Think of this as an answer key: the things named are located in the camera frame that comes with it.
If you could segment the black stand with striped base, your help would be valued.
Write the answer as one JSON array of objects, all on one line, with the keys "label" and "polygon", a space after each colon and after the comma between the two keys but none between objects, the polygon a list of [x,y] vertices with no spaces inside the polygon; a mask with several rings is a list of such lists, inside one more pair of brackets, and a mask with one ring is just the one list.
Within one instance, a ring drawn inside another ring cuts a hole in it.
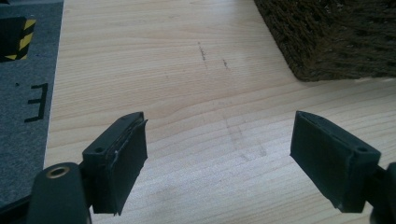
[{"label": "black stand with striped base", "polygon": [[0,19],[0,63],[25,60],[33,38],[35,20]]}]

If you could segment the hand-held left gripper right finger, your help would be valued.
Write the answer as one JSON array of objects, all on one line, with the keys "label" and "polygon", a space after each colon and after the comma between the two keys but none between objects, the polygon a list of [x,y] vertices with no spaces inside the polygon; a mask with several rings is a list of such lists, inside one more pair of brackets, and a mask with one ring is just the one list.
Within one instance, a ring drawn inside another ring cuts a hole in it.
[{"label": "hand-held left gripper right finger", "polygon": [[321,116],[298,111],[290,155],[335,208],[362,211],[363,187],[378,165],[378,150]]}]

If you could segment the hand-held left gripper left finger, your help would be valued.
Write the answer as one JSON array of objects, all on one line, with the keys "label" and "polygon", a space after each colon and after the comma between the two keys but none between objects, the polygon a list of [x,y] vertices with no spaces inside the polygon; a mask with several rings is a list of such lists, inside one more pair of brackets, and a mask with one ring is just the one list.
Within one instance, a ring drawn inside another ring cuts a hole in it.
[{"label": "hand-held left gripper left finger", "polygon": [[117,119],[82,152],[82,176],[95,214],[120,215],[148,158],[143,112]]}]

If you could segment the brown woven basket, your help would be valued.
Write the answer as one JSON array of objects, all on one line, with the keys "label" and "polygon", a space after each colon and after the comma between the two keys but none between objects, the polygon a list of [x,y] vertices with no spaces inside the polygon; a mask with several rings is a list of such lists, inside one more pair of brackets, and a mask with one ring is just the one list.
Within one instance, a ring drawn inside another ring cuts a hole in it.
[{"label": "brown woven basket", "polygon": [[396,0],[254,0],[301,81],[396,77]]}]

